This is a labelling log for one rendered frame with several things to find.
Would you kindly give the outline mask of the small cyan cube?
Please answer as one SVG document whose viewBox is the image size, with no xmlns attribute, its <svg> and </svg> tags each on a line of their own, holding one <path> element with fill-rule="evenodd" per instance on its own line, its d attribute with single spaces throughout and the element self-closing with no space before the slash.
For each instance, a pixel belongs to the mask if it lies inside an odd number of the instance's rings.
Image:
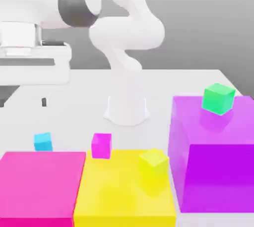
<svg viewBox="0 0 254 227">
<path fill-rule="evenodd" d="M 52 138 L 51 133 L 41 133 L 34 135 L 35 151 L 52 151 Z"/>
</svg>

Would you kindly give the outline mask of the large purple box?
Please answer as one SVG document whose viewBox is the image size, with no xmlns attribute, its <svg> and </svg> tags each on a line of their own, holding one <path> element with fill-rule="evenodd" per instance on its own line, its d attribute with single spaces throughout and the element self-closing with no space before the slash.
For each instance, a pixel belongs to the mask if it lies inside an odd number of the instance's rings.
<svg viewBox="0 0 254 227">
<path fill-rule="evenodd" d="M 168 156 L 183 213 L 254 213 L 254 99 L 216 115 L 200 96 L 173 98 Z"/>
</svg>

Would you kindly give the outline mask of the large pink box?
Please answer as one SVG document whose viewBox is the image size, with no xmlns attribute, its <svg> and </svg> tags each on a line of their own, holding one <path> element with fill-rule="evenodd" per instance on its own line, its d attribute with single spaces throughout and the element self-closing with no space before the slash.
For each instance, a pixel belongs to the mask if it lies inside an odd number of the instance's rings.
<svg viewBox="0 0 254 227">
<path fill-rule="evenodd" d="M 74 227 L 85 152 L 6 152 L 0 227 Z"/>
</svg>

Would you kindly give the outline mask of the small yellow cube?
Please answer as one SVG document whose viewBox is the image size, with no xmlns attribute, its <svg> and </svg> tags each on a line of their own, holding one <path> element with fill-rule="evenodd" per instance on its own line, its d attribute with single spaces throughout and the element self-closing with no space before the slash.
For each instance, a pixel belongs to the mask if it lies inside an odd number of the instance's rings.
<svg viewBox="0 0 254 227">
<path fill-rule="evenodd" d="M 141 179 L 158 183 L 168 176 L 169 158 L 161 149 L 149 149 L 139 155 L 138 167 Z"/>
</svg>

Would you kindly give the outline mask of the large yellow box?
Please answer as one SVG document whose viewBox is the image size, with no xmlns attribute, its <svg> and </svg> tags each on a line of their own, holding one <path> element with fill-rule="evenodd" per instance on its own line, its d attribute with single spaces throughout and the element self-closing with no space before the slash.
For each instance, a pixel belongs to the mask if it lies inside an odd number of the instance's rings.
<svg viewBox="0 0 254 227">
<path fill-rule="evenodd" d="M 175 227 L 169 177 L 141 179 L 138 157 L 146 150 L 113 150 L 110 159 L 87 151 L 74 209 L 74 227 Z"/>
</svg>

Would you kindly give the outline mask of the small magenta cube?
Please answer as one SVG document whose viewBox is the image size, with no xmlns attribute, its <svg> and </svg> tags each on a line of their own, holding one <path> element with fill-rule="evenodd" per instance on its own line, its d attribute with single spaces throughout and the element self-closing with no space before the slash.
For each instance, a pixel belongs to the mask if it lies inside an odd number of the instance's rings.
<svg viewBox="0 0 254 227">
<path fill-rule="evenodd" d="M 91 154 L 94 159 L 110 159 L 112 135 L 110 133 L 94 133 L 91 142 Z"/>
</svg>

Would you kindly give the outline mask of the small green cube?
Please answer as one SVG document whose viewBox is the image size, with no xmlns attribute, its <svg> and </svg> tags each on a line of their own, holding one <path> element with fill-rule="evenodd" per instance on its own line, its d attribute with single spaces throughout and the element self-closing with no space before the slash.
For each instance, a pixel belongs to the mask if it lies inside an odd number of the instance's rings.
<svg viewBox="0 0 254 227">
<path fill-rule="evenodd" d="M 236 90 L 228 86 L 215 83 L 205 88 L 202 108 L 217 115 L 224 115 L 233 107 Z"/>
</svg>

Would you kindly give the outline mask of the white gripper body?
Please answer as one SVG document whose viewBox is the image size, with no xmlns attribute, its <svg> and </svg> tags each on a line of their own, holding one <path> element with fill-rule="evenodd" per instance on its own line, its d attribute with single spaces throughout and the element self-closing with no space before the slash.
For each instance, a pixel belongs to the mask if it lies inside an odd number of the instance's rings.
<svg viewBox="0 0 254 227">
<path fill-rule="evenodd" d="M 0 85 L 59 85 L 69 81 L 72 52 L 69 45 L 35 46 L 33 48 L 0 48 L 0 58 L 53 59 L 49 66 L 0 66 Z"/>
</svg>

